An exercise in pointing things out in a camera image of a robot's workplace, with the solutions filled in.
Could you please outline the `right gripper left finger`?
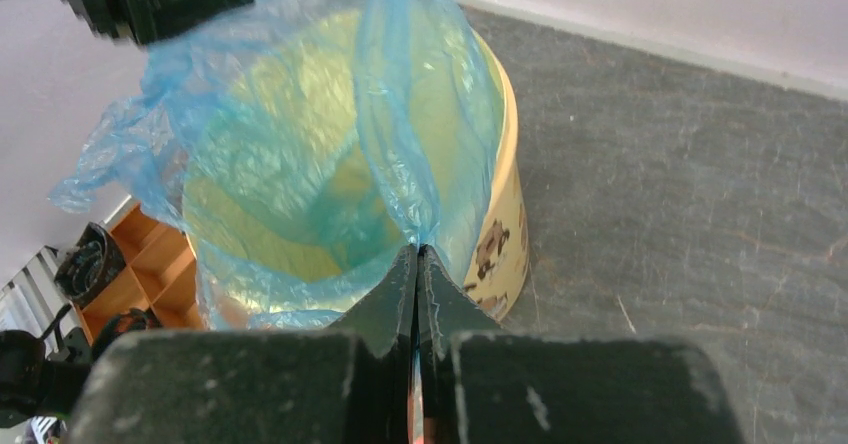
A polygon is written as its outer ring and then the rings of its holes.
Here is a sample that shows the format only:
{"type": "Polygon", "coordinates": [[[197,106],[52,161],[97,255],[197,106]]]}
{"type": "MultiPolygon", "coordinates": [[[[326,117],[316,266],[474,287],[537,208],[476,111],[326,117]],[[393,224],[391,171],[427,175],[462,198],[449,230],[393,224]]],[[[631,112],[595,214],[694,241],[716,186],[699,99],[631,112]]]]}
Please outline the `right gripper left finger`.
{"type": "Polygon", "coordinates": [[[93,367],[71,443],[408,443],[418,252],[321,330],[128,333],[93,367]]]}

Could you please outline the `yellow plastic trash bin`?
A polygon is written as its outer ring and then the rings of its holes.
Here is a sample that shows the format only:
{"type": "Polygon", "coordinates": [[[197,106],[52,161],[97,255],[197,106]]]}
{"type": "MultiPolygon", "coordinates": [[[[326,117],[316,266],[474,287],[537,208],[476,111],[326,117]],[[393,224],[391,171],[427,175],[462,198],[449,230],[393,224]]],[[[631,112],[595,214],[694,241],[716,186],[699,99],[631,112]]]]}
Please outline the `yellow plastic trash bin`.
{"type": "Polygon", "coordinates": [[[527,273],[506,72],[456,8],[346,11],[230,88],[188,161],[183,215],[215,329],[316,329],[431,245],[486,313],[527,273]]]}

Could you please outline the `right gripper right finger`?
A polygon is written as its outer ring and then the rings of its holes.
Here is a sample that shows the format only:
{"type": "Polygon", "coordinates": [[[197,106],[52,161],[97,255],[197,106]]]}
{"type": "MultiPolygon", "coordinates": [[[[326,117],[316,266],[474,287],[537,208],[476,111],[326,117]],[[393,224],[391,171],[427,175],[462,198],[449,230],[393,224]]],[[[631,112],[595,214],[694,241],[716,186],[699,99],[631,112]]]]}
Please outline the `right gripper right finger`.
{"type": "Polygon", "coordinates": [[[691,342],[504,330],[418,254],[427,443],[740,443],[722,379],[691,342]]]}

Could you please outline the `blue plastic trash bag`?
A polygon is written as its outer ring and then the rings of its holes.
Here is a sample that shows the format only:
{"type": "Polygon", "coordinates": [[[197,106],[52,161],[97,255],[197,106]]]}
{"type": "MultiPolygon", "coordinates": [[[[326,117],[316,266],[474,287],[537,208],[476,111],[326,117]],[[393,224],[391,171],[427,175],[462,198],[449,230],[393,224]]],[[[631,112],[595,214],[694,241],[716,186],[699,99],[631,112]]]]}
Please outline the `blue plastic trash bag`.
{"type": "Polygon", "coordinates": [[[465,278],[503,122],[453,0],[255,0],[148,54],[52,192],[115,182],[183,231],[212,329],[319,327],[406,245],[465,278]]]}

